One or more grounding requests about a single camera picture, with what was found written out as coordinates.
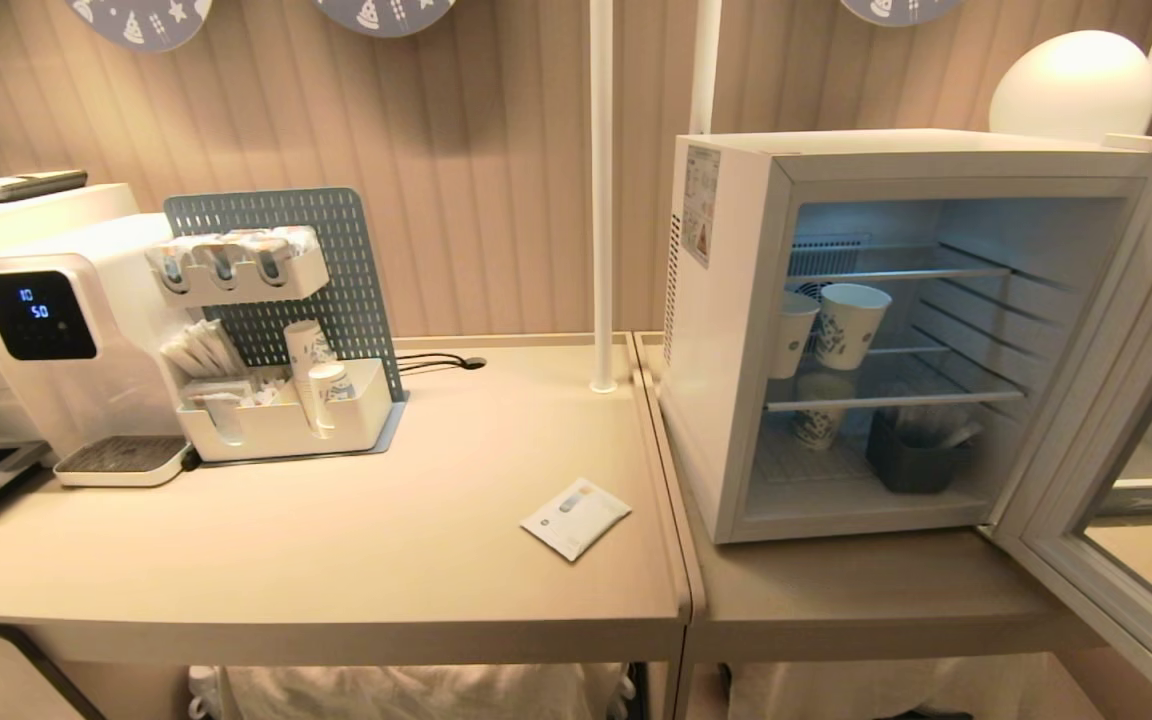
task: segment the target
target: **decorative banner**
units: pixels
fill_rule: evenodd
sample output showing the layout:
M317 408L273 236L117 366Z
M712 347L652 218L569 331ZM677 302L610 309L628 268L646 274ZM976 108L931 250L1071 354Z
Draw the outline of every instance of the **decorative banner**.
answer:
M956 8L963 0L842 0L847 9L879 26L916 26Z
M355 32L402 37L441 18L456 0L317 0L329 18Z
M65 0L69 9L114 41L141 53L174 50L200 31L211 0Z

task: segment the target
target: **wall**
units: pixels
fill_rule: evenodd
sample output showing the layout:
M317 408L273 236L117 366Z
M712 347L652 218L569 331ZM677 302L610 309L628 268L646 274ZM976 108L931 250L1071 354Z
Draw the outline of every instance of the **wall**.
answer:
M311 0L215 0L136 55L61 3L0 0L0 174L83 167L174 194L346 184L397 334L579 331L589 309L585 0L462 0L404 40ZM659 327L695 0L617 1L617 326ZM877 28L838 0L726 0L714 129L983 129L996 78L1075 28L1143 45L1152 0L970 0Z
M308 0L218 0L162 55L0 0L0 174L175 194L344 184L399 334L589 327L584 0L472 0L403 40Z

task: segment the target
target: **glass door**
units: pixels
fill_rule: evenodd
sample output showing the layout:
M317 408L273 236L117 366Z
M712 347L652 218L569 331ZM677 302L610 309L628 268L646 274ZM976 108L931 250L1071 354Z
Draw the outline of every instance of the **glass door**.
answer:
M995 541L1152 680L1152 195Z

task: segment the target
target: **pegboard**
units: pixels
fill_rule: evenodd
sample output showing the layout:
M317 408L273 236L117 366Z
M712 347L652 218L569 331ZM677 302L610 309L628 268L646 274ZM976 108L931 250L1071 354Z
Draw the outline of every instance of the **pegboard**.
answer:
M362 199L347 187L314 190L180 195L162 205L174 236L279 225L311 225L319 236L329 281L305 300L204 308L221 320L248 366L287 365L283 327L316 319L342 361L380 357L389 397L404 400L394 363L389 319L376 274Z

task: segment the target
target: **cable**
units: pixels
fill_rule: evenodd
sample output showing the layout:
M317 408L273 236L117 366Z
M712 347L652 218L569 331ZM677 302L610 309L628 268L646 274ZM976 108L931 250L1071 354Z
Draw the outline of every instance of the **cable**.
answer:
M462 370L477 370L488 364L483 357L461 357L460 355L452 355L450 353L417 353L415 355L399 355L394 357L397 363L402 361L418 361L420 357L439 357L439 359L431 359L429 363L408 363L406 365L399 364L399 373L406 373L407 370L419 370L422 367L434 367L438 365L448 365L452 367L461 367Z

